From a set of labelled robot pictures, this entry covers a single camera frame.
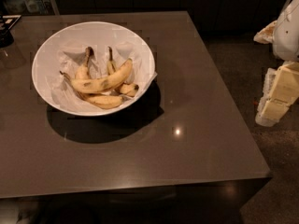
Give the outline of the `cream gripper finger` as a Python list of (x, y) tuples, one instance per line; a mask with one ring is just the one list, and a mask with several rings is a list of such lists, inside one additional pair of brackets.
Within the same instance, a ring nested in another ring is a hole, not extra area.
[(299, 63), (284, 62), (278, 69), (269, 68), (264, 77), (255, 121), (272, 127), (283, 118), (299, 98)]

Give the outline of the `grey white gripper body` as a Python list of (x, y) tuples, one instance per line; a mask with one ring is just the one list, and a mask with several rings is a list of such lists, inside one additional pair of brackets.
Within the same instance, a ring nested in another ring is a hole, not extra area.
[(261, 44), (272, 44), (276, 24), (276, 21), (270, 22), (253, 37), (253, 40)]

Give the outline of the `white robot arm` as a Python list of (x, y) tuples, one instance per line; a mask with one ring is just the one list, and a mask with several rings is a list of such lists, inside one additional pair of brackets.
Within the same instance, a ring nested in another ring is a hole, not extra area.
[(255, 117), (257, 124), (272, 127), (299, 98), (299, 0), (292, 0), (253, 40), (271, 44), (275, 57), (283, 61), (267, 70)]

